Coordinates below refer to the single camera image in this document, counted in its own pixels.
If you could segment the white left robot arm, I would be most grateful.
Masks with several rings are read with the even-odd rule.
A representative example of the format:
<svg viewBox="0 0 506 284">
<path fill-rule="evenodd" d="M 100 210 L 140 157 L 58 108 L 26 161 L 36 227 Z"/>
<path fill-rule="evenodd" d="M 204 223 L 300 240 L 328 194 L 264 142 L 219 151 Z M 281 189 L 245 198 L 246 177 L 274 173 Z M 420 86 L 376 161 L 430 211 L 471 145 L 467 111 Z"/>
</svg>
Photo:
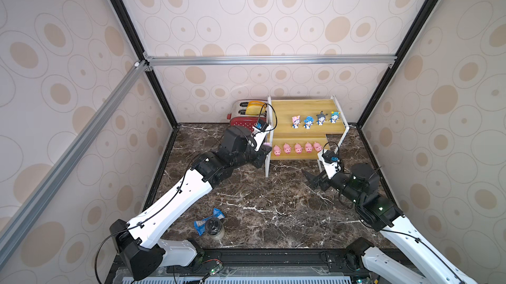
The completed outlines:
<svg viewBox="0 0 506 284">
<path fill-rule="evenodd" d="M 159 267 L 189 266 L 196 261 L 195 244 L 165 241 L 163 234 L 235 169 L 247 164 L 261 168 L 272 150 L 271 144 L 265 143 L 272 130 L 273 126 L 263 121 L 251 129 L 229 126 L 218 149 L 189 161 L 183 177 L 163 197 L 129 221 L 118 219 L 110 226 L 109 238 L 135 281 L 147 278 Z"/>
</svg>

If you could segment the pink pig toy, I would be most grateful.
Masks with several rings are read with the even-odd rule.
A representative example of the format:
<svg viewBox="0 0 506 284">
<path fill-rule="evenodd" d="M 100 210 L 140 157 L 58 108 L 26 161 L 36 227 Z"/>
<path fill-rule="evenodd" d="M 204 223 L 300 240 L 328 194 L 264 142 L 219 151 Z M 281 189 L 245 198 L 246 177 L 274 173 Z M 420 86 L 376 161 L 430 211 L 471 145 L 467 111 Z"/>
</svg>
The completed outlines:
<svg viewBox="0 0 506 284">
<path fill-rule="evenodd" d="M 305 149 L 306 153 L 313 152 L 313 146 L 312 146 L 311 143 L 306 143 L 305 146 L 304 146 L 304 149 Z"/>
<path fill-rule="evenodd" d="M 281 155 L 281 148 L 278 145 L 275 145 L 273 147 L 273 153 L 275 156 L 280 156 Z"/>
<path fill-rule="evenodd" d="M 314 149 L 316 152 L 320 152 L 322 150 L 322 145 L 318 142 L 315 142 L 314 145 L 313 145 Z"/>
<path fill-rule="evenodd" d="M 303 152 L 303 147 L 299 143 L 294 145 L 294 149 L 297 154 L 301 154 Z"/>
<path fill-rule="evenodd" d="M 289 144 L 284 144 L 283 150 L 284 150 L 284 153 L 290 154 L 291 153 L 291 146 Z"/>
</svg>

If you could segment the Doraemon figure grey costume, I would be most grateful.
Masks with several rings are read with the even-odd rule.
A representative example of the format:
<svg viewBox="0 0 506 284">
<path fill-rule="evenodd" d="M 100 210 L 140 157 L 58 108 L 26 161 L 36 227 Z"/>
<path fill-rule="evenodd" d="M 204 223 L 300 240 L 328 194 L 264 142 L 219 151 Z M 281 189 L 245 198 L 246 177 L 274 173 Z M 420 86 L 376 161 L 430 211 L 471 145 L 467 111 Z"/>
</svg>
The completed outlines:
<svg viewBox="0 0 506 284">
<path fill-rule="evenodd" d="M 316 124 L 319 125 L 319 126 L 323 126 L 323 124 L 325 123 L 325 121 L 327 120 L 327 116 L 328 114 L 324 113 L 323 111 L 321 111 L 318 115 L 317 115 L 317 120 L 316 120 Z"/>
</svg>

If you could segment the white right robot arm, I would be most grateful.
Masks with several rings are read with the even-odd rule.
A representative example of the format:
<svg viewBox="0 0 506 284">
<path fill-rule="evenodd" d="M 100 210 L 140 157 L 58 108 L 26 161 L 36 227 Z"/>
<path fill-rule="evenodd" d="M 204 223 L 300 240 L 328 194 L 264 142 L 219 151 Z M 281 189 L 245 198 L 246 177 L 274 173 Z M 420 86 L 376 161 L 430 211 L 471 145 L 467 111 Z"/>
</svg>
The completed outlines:
<svg viewBox="0 0 506 284">
<path fill-rule="evenodd" d="M 380 177 L 371 165 L 356 164 L 345 173 L 336 163 L 325 164 L 318 175 L 303 174 L 313 189 L 333 188 L 349 200 L 362 223 L 393 243 L 416 267 L 404 266 L 360 237 L 347 247 L 351 270 L 368 270 L 390 283 L 475 282 L 430 244 L 392 200 L 378 193 Z"/>
</svg>

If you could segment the Doraemon figure teal ball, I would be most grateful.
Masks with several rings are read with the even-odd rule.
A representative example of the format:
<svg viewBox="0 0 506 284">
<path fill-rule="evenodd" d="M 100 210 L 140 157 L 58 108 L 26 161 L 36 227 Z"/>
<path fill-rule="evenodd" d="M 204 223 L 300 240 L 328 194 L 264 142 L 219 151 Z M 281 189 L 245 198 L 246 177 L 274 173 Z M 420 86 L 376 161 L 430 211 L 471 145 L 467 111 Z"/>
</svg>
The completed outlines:
<svg viewBox="0 0 506 284">
<path fill-rule="evenodd" d="M 330 121 L 331 123 L 337 123 L 337 121 L 340 119 L 341 114 L 338 111 L 332 111 Z"/>
</svg>

